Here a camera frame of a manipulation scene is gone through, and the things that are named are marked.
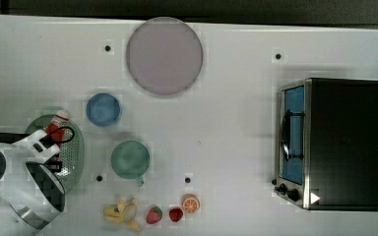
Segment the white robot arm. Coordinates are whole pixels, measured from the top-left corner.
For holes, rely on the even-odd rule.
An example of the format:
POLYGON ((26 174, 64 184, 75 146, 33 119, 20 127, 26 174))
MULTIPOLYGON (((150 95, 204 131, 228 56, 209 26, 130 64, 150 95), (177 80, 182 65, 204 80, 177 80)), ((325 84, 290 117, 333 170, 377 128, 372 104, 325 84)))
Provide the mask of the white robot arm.
POLYGON ((31 228, 44 228, 65 208, 65 189, 45 165, 59 152, 43 130, 0 143, 0 198, 31 228))

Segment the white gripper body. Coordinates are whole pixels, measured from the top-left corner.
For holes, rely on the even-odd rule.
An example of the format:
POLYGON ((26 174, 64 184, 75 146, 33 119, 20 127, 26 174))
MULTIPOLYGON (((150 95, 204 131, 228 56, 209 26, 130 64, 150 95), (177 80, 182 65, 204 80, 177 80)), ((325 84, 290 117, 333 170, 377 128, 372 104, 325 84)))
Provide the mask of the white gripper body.
POLYGON ((60 147, 49 134, 37 130, 29 136, 13 143, 17 157, 25 161, 45 163, 60 152, 60 147))

